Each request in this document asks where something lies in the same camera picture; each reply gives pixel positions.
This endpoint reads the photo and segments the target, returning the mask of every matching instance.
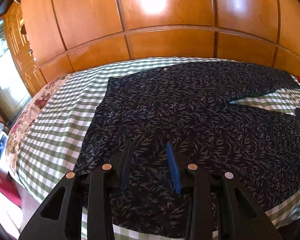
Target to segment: black fabric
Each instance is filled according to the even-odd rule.
[[[269,210],[300,188],[300,122],[229,102],[282,87],[299,86],[287,72],[235,62],[186,63],[110,78],[74,171],[93,171],[132,139],[128,189],[111,200],[113,223],[183,237],[188,196],[172,189],[164,151],[170,140],[209,172],[231,171]]]

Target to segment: wooden door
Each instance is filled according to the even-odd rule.
[[[29,52],[31,46],[28,36],[20,33],[21,19],[21,5],[13,2],[4,17],[4,34],[19,75],[33,97],[47,83],[40,70],[34,71],[36,63]]]

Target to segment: blue pad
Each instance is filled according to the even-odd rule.
[[[172,177],[172,184],[178,194],[181,193],[181,183],[180,183],[180,172],[179,167],[174,158],[174,153],[169,142],[166,144],[166,155],[168,159],[170,174]]]

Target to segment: floral bedspread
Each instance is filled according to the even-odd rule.
[[[64,75],[45,85],[25,107],[22,114],[9,132],[5,148],[6,160],[9,164],[9,172],[16,178],[16,159],[20,151],[20,146],[26,137],[32,123],[37,119],[42,108],[46,105],[50,97],[68,80],[71,74]]]

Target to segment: green and white checkered sheet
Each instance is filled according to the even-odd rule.
[[[122,77],[142,70],[185,62],[219,61],[202,58],[148,58],[104,65],[72,74],[42,109],[24,139],[16,171],[22,185],[40,203],[65,173],[72,170],[79,156],[86,131],[96,107],[103,100],[109,77]],[[300,90],[277,90],[259,98],[234,103],[293,114],[300,106]],[[300,216],[300,192],[267,212],[274,224],[287,223]],[[87,210],[82,214],[82,235],[86,237]],[[119,238],[163,239],[114,226]]]

